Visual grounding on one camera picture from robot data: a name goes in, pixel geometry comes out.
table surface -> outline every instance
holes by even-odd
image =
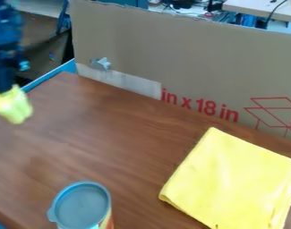
[[[223,3],[223,10],[267,18],[273,9],[282,2],[283,0],[277,0],[276,3],[271,3],[270,0],[226,0]],[[291,0],[283,3],[272,14],[271,18],[281,21],[291,21]]]
[[[30,92],[35,114],[0,118],[0,221],[49,229],[66,185],[92,180],[113,198],[116,229],[207,228],[158,200],[210,126],[291,157],[291,141],[63,72]],[[286,229],[291,229],[291,210]]]

blue robot part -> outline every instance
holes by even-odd
[[[21,27],[22,20],[18,12],[0,0],[0,93],[12,88],[16,69],[29,69],[22,58]]]

metal can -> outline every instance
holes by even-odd
[[[97,182],[76,182],[60,191],[47,217],[58,229],[114,229],[110,194]]]

cable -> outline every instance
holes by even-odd
[[[182,15],[189,15],[189,14],[202,14],[202,12],[190,12],[190,13],[181,13],[179,11],[177,11],[176,9],[174,9],[174,7],[171,4],[162,4],[165,6],[165,8],[162,10],[162,13],[166,10],[166,9],[170,9],[178,14],[182,14]]]
[[[268,28],[268,25],[269,25],[269,22],[270,22],[270,19],[271,19],[271,16],[274,14],[274,12],[283,4],[285,3],[287,0],[284,0],[283,2],[281,2],[280,4],[278,4],[272,12],[270,12],[270,16],[268,17],[268,19],[266,20],[265,22],[265,28],[267,29]]]

yellow cloth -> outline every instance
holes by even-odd
[[[32,116],[33,108],[18,85],[0,94],[0,115],[13,124],[21,124]]]
[[[291,159],[210,128],[158,197],[209,228],[281,229]]]

